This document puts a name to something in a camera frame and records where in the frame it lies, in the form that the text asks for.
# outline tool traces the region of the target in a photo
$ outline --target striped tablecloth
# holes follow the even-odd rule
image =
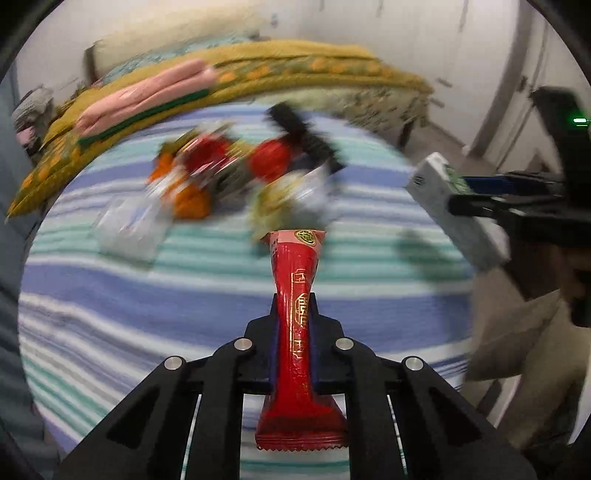
[[[141,194],[164,140],[223,118],[259,142],[278,133],[265,109],[231,103],[138,132],[81,172],[49,211],[25,266],[19,327],[35,401],[66,451],[164,358],[210,355],[268,313],[275,291],[269,256],[249,243],[245,213],[175,224],[150,266],[100,253],[92,230],[113,198]],[[340,219],[328,231],[313,285],[320,312],[378,355],[419,355],[459,385],[470,268],[402,188],[411,167],[399,152],[342,121],[310,120],[347,164],[338,174]],[[261,403],[245,399],[241,478],[348,478],[346,449],[257,451]]]

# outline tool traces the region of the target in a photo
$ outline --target yellow logo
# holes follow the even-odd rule
[[[310,230],[298,230],[295,233],[295,236],[303,244],[309,245],[311,247],[316,246],[316,237],[314,236],[314,233]]]

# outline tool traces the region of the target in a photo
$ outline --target pink cloth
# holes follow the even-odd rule
[[[76,122],[81,137],[92,137],[163,103],[211,87],[217,75],[204,60],[189,60],[117,90],[90,105]]]

